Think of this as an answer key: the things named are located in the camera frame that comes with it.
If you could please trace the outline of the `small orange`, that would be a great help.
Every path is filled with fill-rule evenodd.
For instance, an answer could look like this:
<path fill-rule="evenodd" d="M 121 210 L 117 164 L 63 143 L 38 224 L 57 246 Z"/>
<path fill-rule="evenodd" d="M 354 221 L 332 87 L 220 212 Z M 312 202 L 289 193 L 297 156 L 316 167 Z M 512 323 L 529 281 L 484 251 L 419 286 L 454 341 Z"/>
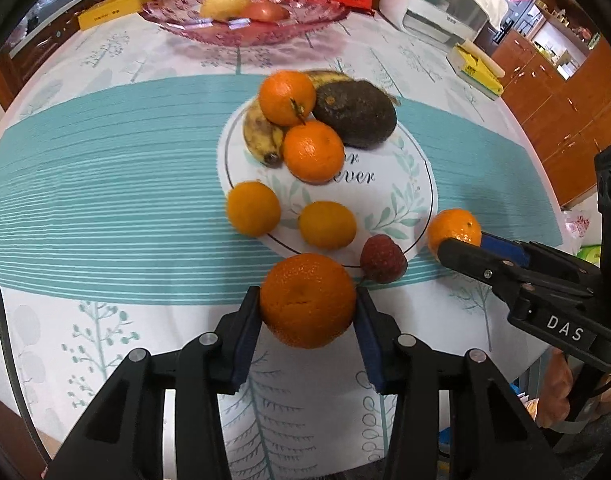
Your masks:
<path fill-rule="evenodd" d="M 429 223 L 427 245 L 435 260 L 439 260 L 439 247 L 449 238 L 480 247 L 482 229 L 479 221 L 468 210 L 461 208 L 445 209 Z"/>
<path fill-rule="evenodd" d="M 226 216 L 238 233 L 260 237 L 276 228 L 281 208 L 276 194 L 268 186 L 258 181 L 246 181 L 229 191 Z"/>
<path fill-rule="evenodd" d="M 307 205 L 299 215 L 298 228 L 307 244 L 326 250 L 349 246 L 357 232 L 353 212 L 329 200 Z"/>

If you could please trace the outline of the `red lychee front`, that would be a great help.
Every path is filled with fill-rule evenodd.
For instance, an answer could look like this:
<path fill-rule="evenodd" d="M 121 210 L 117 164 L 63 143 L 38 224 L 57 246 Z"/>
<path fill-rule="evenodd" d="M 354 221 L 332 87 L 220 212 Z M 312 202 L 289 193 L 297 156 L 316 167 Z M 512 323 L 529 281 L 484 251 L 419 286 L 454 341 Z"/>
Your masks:
<path fill-rule="evenodd" d="M 407 271 L 407 259 L 401 247 L 386 234 L 366 240 L 360 256 L 364 278 L 378 284 L 398 281 Z"/>

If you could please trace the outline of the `large orange front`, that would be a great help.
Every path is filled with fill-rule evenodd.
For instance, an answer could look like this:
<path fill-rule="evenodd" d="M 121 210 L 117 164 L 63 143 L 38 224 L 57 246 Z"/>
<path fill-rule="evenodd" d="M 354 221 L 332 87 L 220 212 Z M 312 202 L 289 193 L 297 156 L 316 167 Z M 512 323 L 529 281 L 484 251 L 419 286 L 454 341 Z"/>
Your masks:
<path fill-rule="evenodd" d="M 283 344 L 316 349 L 330 344 L 351 325 L 356 287 L 335 260 L 302 254 L 278 262 L 261 286 L 260 306 L 267 328 Z"/>

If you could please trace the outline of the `red apple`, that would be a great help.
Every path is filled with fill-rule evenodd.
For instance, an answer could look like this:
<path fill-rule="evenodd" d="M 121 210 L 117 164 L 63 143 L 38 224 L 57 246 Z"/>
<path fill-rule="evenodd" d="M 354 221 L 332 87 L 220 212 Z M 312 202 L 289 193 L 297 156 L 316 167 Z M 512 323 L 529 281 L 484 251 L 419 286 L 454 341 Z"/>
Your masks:
<path fill-rule="evenodd" d="M 278 3 L 253 1 L 239 13 L 239 17 L 247 18 L 252 22 L 278 23 L 289 20 L 290 13 Z"/>

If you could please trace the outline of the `yellow pear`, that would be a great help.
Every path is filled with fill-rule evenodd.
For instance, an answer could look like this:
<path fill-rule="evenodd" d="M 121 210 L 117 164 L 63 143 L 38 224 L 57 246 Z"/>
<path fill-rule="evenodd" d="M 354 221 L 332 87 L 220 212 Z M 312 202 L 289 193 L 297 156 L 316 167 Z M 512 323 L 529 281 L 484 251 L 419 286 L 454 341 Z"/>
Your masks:
<path fill-rule="evenodd" d="M 202 18 L 226 22 L 238 18 L 251 0 L 203 0 L 199 9 Z"/>

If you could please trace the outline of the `white printed plate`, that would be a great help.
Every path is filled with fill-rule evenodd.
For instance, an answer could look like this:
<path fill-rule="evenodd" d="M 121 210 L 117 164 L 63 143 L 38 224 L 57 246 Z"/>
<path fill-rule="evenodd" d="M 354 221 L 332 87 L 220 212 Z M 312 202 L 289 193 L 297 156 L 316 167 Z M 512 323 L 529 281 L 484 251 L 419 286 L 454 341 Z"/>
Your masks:
<path fill-rule="evenodd" d="M 266 167 L 258 162 L 243 139 L 244 102 L 225 122 L 217 144 L 217 174 L 224 193 L 246 181 L 270 188 L 281 206 L 281 219 L 260 242 L 281 257 L 317 252 L 298 228 L 298 218 L 308 204 L 331 200 L 351 210 L 356 235 L 348 246 L 324 252 L 351 273 L 360 271 L 360 255 L 369 237 L 385 234 L 412 260 L 425 246 L 427 226 L 438 209 L 438 191 L 429 160 L 402 124 L 387 142 L 373 150 L 345 150 L 345 164 L 325 184 L 305 183 L 287 168 Z"/>

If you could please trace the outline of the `dark avocado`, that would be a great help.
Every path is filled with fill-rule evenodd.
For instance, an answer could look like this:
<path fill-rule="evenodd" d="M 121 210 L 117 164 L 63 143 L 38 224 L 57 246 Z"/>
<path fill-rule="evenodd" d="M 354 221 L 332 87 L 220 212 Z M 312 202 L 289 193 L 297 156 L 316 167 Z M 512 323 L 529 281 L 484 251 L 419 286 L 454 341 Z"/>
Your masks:
<path fill-rule="evenodd" d="M 366 80 L 330 82 L 316 94 L 313 116 L 351 148 L 371 150 L 388 140 L 397 126 L 389 96 Z"/>

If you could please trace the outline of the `wooden cabinet right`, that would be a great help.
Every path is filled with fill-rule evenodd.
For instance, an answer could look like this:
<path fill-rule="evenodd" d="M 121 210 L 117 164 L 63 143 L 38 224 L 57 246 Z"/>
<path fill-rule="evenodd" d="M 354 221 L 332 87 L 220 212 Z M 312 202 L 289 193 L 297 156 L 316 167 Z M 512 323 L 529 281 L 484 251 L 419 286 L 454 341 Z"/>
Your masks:
<path fill-rule="evenodd" d="M 540 159 L 558 203 L 596 186 L 611 144 L 611 41 L 582 0 L 505 0 L 501 28 L 477 39 L 505 72 L 503 100 Z"/>

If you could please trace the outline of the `yellow box right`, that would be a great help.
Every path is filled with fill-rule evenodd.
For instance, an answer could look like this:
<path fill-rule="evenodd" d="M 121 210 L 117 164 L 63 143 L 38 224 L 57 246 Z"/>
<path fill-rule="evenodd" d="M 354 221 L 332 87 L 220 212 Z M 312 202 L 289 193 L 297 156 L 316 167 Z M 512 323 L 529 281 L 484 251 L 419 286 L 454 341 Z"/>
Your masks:
<path fill-rule="evenodd" d="M 447 53 L 447 61 L 458 77 L 479 89 L 491 100 L 496 100 L 503 94 L 502 79 L 505 77 L 505 70 L 472 41 L 455 44 Z"/>

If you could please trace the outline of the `yellow box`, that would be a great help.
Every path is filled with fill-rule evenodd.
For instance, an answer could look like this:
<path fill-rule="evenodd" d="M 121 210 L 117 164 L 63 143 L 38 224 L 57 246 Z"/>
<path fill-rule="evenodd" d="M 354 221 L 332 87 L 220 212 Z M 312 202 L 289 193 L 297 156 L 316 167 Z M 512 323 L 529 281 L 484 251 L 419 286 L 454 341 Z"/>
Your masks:
<path fill-rule="evenodd" d="M 87 30 L 117 18 L 139 13 L 151 0 L 104 0 L 78 16 L 81 30 Z"/>
<path fill-rule="evenodd" d="M 458 77 L 479 89 L 491 100 L 496 100 L 503 94 L 502 79 L 505 77 L 505 70 L 472 41 L 455 44 L 447 53 L 447 61 Z"/>

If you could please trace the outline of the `tree print tablecloth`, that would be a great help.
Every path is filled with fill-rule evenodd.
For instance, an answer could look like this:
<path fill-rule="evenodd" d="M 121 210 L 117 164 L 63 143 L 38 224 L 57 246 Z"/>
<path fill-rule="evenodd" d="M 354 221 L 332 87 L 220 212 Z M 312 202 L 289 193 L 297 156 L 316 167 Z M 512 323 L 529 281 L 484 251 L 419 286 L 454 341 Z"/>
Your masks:
<path fill-rule="evenodd" d="M 487 232 L 568 246 L 554 192 L 505 104 L 379 16 L 243 49 L 119 18 L 70 39 L 0 123 L 0 284 L 43 434 L 63 441 L 127 352 L 176 350 L 212 330 L 286 258 L 228 221 L 217 144 L 267 74 L 316 68 L 400 101 L 399 124 L 435 176 L 437 212 L 463 208 Z M 426 243 L 403 278 L 371 297 L 431 348 L 482 349 L 511 379 L 545 349 Z"/>

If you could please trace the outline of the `spotted banana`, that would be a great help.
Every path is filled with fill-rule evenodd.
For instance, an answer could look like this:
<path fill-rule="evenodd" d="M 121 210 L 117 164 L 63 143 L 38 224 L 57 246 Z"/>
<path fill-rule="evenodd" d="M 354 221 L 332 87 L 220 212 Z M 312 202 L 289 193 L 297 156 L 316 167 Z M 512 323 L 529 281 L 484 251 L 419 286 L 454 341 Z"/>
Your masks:
<path fill-rule="evenodd" d="M 306 70 L 301 73 L 310 77 L 316 92 L 323 84 L 329 84 L 330 82 L 336 81 L 358 80 L 351 78 L 345 73 L 335 72 L 334 70 Z M 400 101 L 385 90 L 379 89 L 389 96 L 395 110 L 395 107 L 400 104 Z M 310 116 L 305 119 L 305 122 L 311 118 L 315 119 L 313 110 Z M 246 142 L 248 151 L 254 158 L 258 159 L 259 162 L 262 162 L 262 164 L 266 166 L 276 167 L 280 165 L 284 158 L 282 154 L 284 136 L 290 128 L 292 127 L 281 127 L 267 120 L 262 113 L 260 104 L 258 104 L 258 97 L 256 97 L 248 106 L 246 114 L 244 114 L 242 126 L 243 140 Z"/>

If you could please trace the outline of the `white appliance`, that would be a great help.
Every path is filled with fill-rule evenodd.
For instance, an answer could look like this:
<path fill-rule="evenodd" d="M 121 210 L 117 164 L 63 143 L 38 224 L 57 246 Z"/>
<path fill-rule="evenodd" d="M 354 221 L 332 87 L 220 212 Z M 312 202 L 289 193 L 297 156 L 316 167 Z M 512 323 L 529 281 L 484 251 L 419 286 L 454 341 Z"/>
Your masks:
<path fill-rule="evenodd" d="M 378 9 L 400 32 L 440 44 L 473 40 L 489 20 L 475 0 L 379 0 Z"/>

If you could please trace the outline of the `pink glass fruit bowl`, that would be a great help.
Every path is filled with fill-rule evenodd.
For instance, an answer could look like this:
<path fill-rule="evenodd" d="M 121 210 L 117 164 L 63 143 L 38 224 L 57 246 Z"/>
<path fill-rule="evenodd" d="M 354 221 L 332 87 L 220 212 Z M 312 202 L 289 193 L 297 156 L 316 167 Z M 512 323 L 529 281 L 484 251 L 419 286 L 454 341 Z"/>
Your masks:
<path fill-rule="evenodd" d="M 282 44 L 348 14 L 336 0 L 151 0 L 139 12 L 173 35 L 221 47 Z"/>

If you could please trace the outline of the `yellow box left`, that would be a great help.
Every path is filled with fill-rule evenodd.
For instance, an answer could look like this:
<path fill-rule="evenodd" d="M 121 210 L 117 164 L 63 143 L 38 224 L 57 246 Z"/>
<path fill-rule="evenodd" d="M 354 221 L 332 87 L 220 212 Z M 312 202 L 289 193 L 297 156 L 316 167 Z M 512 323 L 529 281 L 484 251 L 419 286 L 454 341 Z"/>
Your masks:
<path fill-rule="evenodd" d="M 117 18 L 139 13 L 151 0 L 104 0 L 78 16 L 81 30 L 87 30 Z"/>

